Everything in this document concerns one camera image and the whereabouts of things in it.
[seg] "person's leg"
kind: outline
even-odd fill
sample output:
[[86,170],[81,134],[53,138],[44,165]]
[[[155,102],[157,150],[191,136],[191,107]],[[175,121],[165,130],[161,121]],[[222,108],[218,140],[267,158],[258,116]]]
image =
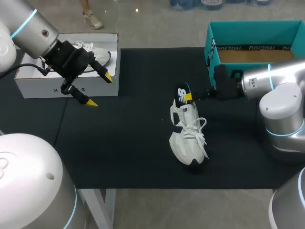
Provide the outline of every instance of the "person's leg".
[[94,28],[101,29],[103,28],[103,23],[101,20],[96,17],[92,11],[90,10],[89,0],[80,0],[82,6],[82,14],[84,15],[84,19]]
[[89,0],[81,0],[81,6],[83,12],[88,12],[90,10]]

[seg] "black table surface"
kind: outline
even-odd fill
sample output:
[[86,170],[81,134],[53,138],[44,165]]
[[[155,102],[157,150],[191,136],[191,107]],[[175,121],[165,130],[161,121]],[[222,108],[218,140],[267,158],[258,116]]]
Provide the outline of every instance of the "black table surface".
[[[208,121],[210,160],[198,173],[189,171],[169,145],[170,106],[180,82],[193,92],[209,87],[203,48],[122,49],[119,96],[94,98],[98,108],[68,99],[55,148],[77,188],[277,188],[302,168],[270,156],[257,137],[257,101],[243,98],[196,103]],[[43,101],[32,104],[45,105],[47,111],[37,109],[45,113],[64,106]],[[31,130],[29,122],[23,125]]]
[[[22,56],[18,50],[14,65]],[[0,130],[39,136],[55,146],[67,99],[24,99],[14,81],[15,74],[0,80]]]

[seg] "blue bottle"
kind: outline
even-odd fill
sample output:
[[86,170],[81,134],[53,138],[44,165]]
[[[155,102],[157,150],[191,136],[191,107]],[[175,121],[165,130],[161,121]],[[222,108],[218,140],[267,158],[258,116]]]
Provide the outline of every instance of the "blue bottle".
[[170,5],[176,10],[191,10],[196,6],[196,0],[170,0]]
[[268,5],[271,2],[271,0],[253,0],[253,2],[256,5],[265,6],[265,5]]
[[199,5],[206,10],[219,10],[224,4],[224,0],[199,0]]

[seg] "water bottle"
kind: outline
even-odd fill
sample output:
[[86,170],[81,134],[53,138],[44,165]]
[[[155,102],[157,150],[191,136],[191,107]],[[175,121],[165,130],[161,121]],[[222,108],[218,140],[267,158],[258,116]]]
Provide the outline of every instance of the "water bottle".
[[224,0],[199,0],[199,5],[206,10],[219,10],[224,4]]
[[196,0],[170,0],[170,5],[176,10],[191,10],[196,6]]

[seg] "shoelace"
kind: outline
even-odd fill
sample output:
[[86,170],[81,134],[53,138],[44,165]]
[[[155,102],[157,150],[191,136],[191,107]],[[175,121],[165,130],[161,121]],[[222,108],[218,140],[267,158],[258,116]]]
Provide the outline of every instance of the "shoelace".
[[87,52],[91,52],[93,49],[93,43],[86,44],[82,41],[76,41],[75,44],[80,48],[83,47]]
[[[204,120],[204,124],[198,130],[196,123],[200,122],[200,120]],[[180,125],[186,131],[186,133],[184,133],[184,138],[196,138],[202,153],[205,157],[209,158],[206,151],[204,150],[204,145],[207,145],[207,142],[205,141],[204,134],[202,133],[202,129],[206,123],[207,121],[205,118],[197,118],[194,120],[193,126],[185,126],[182,122],[180,122]]]

